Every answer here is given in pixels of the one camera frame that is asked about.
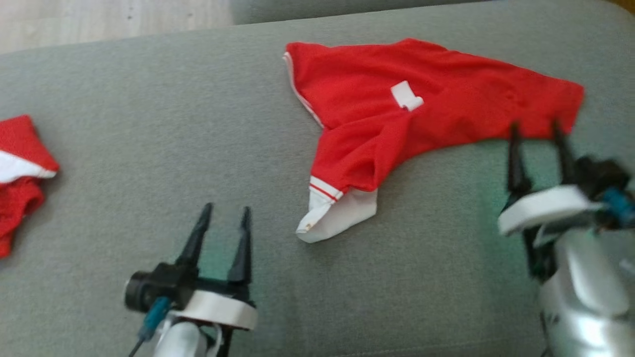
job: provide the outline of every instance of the red fabric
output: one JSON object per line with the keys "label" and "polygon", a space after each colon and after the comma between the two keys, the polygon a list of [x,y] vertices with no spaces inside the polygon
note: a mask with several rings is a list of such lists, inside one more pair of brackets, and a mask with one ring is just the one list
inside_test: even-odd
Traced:
{"label": "red fabric", "polygon": [[[0,121],[0,153],[5,152],[37,164],[49,172],[57,172],[59,165],[39,141],[29,116]],[[30,215],[44,203],[38,184],[41,179],[21,176],[19,169],[3,161],[0,170],[18,170],[18,178],[0,182],[0,258],[11,253],[13,231],[25,215]]]}
{"label": "red fabric", "polygon": [[0,121],[0,151],[9,152],[50,171],[57,172],[60,168],[39,141],[28,115]]}
{"label": "red fabric", "polygon": [[[582,86],[433,43],[326,47],[287,45],[293,84],[324,126],[311,175],[346,193],[375,190],[412,156],[489,138],[512,121],[549,138],[555,118],[569,133]],[[408,81],[424,104],[398,106],[391,87]]]}

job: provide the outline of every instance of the black cable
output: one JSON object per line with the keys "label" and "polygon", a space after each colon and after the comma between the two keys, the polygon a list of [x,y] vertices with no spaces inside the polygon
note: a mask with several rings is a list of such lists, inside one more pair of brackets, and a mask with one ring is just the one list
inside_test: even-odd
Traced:
{"label": "black cable", "polygon": [[137,341],[135,348],[132,349],[132,352],[130,352],[128,357],[133,357],[137,353],[137,351],[139,350],[142,344],[144,344],[144,340],[140,339],[139,341]]}

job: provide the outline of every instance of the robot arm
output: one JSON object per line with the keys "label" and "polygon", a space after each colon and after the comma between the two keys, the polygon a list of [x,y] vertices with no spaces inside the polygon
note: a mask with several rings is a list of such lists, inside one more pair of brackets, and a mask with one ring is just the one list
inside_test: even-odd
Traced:
{"label": "robot arm", "polygon": [[630,177],[614,161],[575,161],[557,123],[553,130],[562,183],[533,192],[518,127],[512,127],[510,196],[498,218],[499,230],[523,234],[530,275],[540,285],[545,355],[635,356],[632,305],[599,244],[602,229],[635,224],[635,205],[625,192]]}
{"label": "robot arm", "polygon": [[199,277],[198,260],[211,211],[208,203],[173,264],[160,263],[151,273],[138,271],[128,281],[126,307],[147,313],[130,357],[157,330],[155,357],[227,357],[233,331],[255,328],[258,313],[249,292],[251,211],[244,210],[241,239],[227,280]]}

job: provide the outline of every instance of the white cuff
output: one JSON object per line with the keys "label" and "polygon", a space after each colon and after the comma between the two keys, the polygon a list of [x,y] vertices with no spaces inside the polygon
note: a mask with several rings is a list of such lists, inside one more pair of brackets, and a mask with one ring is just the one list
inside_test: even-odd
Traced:
{"label": "white cuff", "polygon": [[301,240],[315,243],[369,219],[376,212],[377,190],[366,192],[351,189],[343,194],[326,182],[311,177],[309,212],[295,232]]}

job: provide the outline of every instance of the gray couch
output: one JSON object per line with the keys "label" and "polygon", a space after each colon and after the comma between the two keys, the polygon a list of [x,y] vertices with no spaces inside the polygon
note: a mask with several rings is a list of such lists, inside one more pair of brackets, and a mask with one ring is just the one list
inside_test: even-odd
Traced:
{"label": "gray couch", "polygon": [[484,0],[231,0],[235,24],[293,20]]}
{"label": "gray couch", "polygon": [[[496,229],[505,142],[408,161],[375,217],[308,245],[293,231],[320,129],[281,56],[291,41],[417,37],[569,79],[586,88],[573,146],[633,170],[634,35],[604,1],[492,1],[0,56],[0,116],[29,113],[62,167],[0,260],[0,355],[126,355],[142,320],[123,306],[126,279],[173,259],[213,201],[207,276],[222,276],[253,208],[260,323],[235,334],[232,356],[539,356],[521,242]],[[538,184],[555,184],[550,145],[526,153]],[[632,259],[622,238],[609,247]]]}

